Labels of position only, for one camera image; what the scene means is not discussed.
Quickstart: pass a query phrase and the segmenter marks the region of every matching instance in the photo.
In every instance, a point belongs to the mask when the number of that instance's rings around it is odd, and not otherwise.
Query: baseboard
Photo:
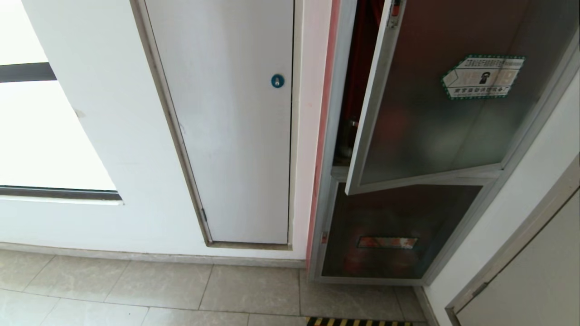
[[[209,265],[215,264],[215,265],[256,266],[256,267],[284,267],[297,269],[306,268],[306,262],[300,259],[170,255],[167,253],[139,253],[139,252],[57,248],[38,245],[13,244],[9,242],[0,242],[0,249],[46,253],[49,255],[60,255],[60,256],[120,259],[120,260],[142,260],[146,262],[190,263],[190,264],[209,264]]]
[[[437,322],[437,318],[433,313],[433,308],[431,308],[431,303],[429,303],[429,299],[425,294],[425,290],[423,287],[413,287],[415,291],[415,295],[417,296],[417,300],[421,305],[421,309],[423,310],[423,314],[425,315],[425,319],[427,319],[427,323],[429,326],[439,326],[439,322]]]

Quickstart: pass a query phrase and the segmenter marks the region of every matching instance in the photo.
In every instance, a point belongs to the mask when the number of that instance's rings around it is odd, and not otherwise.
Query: cabinet door
[[[146,4],[212,239],[288,243],[293,0]]]
[[[501,170],[577,24],[573,0],[387,2],[346,193]],[[525,62],[507,97],[451,100],[441,79],[468,55]]]

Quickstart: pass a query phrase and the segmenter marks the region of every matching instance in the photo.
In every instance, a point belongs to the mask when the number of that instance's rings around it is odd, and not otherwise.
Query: blue keyhole
[[[280,74],[272,76],[272,86],[274,86],[274,88],[280,88],[284,86],[284,77]]]

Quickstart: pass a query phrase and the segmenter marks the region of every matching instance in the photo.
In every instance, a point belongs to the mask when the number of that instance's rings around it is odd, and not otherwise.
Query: yellow and black striped strip
[[[410,321],[306,317],[307,326],[413,326]]]

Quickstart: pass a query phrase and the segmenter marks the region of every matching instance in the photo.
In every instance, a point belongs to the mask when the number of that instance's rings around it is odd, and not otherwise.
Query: tiled floor
[[[427,325],[408,287],[316,284],[296,269],[0,250],[0,326],[305,326],[300,316]]]

